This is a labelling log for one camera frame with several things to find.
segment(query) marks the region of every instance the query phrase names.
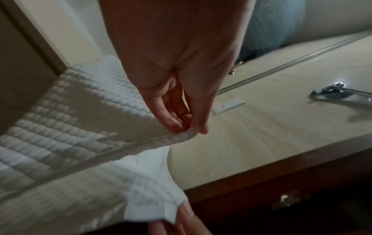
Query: quilted fabric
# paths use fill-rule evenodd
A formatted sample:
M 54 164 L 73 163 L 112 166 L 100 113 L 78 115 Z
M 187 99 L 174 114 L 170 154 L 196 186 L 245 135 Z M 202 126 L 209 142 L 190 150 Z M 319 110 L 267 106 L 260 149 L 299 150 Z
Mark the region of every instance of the quilted fabric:
M 125 220 L 129 204 L 174 221 L 186 196 L 167 146 L 195 135 L 160 125 L 116 57 L 68 69 L 0 137 L 0 234 L 79 234 Z

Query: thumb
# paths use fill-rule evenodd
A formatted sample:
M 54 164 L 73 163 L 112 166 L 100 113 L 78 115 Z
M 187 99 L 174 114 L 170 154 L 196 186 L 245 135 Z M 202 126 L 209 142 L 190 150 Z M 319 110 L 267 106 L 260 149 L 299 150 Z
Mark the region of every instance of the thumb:
M 197 133 L 208 134 L 208 118 L 212 109 L 213 100 L 217 92 L 212 93 L 208 97 L 201 99 L 193 99 L 185 92 L 185 99 L 189 106 L 190 112 L 193 115 L 193 127 Z
M 178 219 L 186 235 L 212 235 L 203 222 L 194 214 L 188 202 L 178 209 Z

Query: hand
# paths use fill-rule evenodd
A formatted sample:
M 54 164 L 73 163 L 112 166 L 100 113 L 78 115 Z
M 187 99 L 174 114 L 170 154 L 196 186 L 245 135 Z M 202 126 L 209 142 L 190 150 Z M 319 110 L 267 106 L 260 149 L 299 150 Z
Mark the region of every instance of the hand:
M 208 133 L 213 100 L 238 56 L 255 0 L 102 0 L 128 79 L 168 130 Z M 188 108 L 182 99 L 184 92 Z
M 203 222 L 194 214 L 188 202 L 180 205 L 177 213 L 176 226 L 166 222 L 151 222 L 148 224 L 149 235 L 212 235 Z

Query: white tag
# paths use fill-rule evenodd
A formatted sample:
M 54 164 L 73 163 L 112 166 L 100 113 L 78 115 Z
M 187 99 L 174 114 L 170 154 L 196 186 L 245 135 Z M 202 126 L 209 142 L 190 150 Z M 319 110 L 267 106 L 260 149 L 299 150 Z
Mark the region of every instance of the white tag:
M 222 113 L 222 112 L 225 112 L 225 111 L 228 111 L 230 109 L 233 109 L 233 108 L 236 108 L 236 107 L 239 107 L 239 106 L 242 106 L 244 105 L 246 102 L 242 99 L 239 99 L 239 98 L 235 98 L 235 99 L 232 99 L 228 102 L 225 102 L 215 108 L 213 108 L 212 110 L 212 114 L 213 116 L 214 115 L 217 115 L 219 113 Z
M 149 222 L 166 220 L 171 224 L 176 222 L 177 206 L 167 202 L 154 204 L 128 203 L 124 212 L 124 220 L 131 222 Z

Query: white fabric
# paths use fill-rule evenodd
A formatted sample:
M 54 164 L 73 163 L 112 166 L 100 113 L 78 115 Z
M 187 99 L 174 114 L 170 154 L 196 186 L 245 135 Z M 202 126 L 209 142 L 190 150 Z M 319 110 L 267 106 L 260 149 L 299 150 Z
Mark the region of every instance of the white fabric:
M 0 137 L 0 234 L 174 222 L 187 198 L 168 173 L 168 146 L 195 135 L 162 127 L 116 57 L 68 69 Z

